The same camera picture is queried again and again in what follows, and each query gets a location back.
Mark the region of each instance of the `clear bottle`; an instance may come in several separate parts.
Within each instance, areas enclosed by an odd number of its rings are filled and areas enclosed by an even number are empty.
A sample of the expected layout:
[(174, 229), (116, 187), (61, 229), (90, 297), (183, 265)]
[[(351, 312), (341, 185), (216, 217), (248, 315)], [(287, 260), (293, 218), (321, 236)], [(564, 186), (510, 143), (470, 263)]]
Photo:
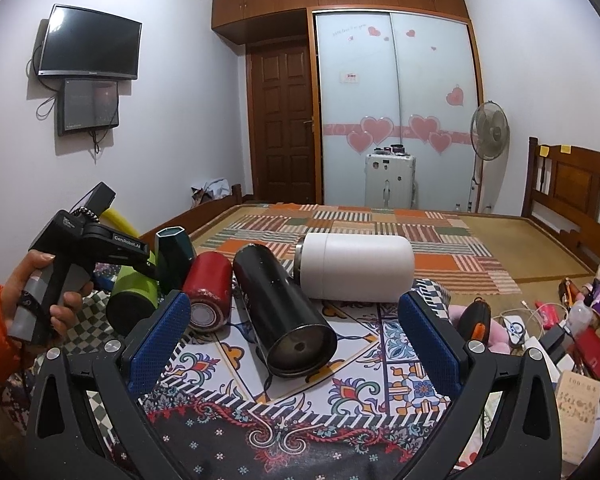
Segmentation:
[(571, 331), (571, 337), (577, 338), (584, 332), (593, 318), (593, 311), (582, 301), (576, 301), (567, 316), (567, 328)]

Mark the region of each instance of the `pink stripe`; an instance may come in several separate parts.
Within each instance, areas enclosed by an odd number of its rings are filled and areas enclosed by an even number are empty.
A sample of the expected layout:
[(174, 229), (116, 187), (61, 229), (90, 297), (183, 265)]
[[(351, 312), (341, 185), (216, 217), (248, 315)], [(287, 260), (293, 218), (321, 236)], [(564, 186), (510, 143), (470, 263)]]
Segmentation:
[[(346, 136), (351, 132), (357, 134), (362, 133), (362, 127), (359, 124), (323, 124), (322, 134), (325, 136)], [(439, 134), (451, 135), (451, 142), (454, 144), (471, 144), (471, 135), (464, 132), (450, 132), (448, 130), (439, 130)], [(389, 137), (400, 137), (400, 126), (394, 126), (394, 130), (391, 132)], [(402, 138), (403, 139), (419, 139), (410, 127), (402, 127)]]

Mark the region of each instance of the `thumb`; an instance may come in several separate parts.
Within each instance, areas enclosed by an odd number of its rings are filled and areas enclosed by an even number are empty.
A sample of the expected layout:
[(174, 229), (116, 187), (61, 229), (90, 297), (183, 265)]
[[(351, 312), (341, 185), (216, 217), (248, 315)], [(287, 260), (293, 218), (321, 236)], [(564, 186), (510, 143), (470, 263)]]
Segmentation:
[(52, 254), (41, 253), (36, 250), (29, 251), (18, 266), (13, 269), (5, 286), (13, 287), (14, 290), (22, 290), (34, 270), (44, 269), (54, 258), (55, 256)]

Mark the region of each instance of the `flat screen tv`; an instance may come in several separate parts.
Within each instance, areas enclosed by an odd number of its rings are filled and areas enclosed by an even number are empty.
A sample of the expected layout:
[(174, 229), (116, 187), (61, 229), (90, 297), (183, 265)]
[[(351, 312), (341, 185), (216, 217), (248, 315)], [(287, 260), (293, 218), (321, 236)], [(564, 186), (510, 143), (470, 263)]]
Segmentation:
[(141, 28), (113, 14), (56, 4), (38, 75), (138, 79)]

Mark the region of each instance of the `sliding wardrobe door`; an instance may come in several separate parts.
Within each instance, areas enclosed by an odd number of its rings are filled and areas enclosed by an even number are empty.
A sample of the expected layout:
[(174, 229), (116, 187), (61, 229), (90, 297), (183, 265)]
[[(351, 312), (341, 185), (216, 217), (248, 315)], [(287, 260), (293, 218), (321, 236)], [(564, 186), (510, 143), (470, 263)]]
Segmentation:
[(416, 157), (418, 209), (466, 211), (474, 170), (474, 57), (464, 23), (392, 13), (405, 150)]
[(324, 203), (365, 205), (365, 156), (398, 142), (400, 104), (391, 19), (383, 12), (315, 16)]

